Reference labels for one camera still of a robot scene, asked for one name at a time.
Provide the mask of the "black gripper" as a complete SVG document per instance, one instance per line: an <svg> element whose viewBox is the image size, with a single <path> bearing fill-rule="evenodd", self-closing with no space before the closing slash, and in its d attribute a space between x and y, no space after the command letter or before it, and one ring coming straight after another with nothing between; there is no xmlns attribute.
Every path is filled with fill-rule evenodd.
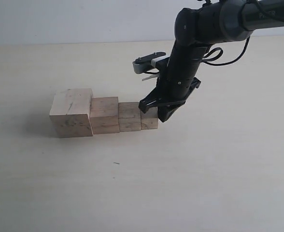
<svg viewBox="0 0 284 232"><path fill-rule="evenodd" d="M154 67L159 68L159 81L156 88L140 100L139 109L145 114L157 107L158 119L166 122L185 104L189 87L209 49L210 46L204 43L185 46L175 42L170 56L155 58Z"/></svg>

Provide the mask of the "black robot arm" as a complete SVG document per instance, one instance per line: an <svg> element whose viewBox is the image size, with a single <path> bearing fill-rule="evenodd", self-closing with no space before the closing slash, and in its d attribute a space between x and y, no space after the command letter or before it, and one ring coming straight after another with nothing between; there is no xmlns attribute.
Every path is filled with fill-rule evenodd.
<svg viewBox="0 0 284 232"><path fill-rule="evenodd" d="M255 30L279 27L284 27L284 0L208 0L199 9L183 8L175 20L171 53L154 52L133 61L135 73L156 79L139 109L156 108L158 119L167 121L200 86L200 64L214 65L213 53L222 55L216 44L248 43Z"/></svg>

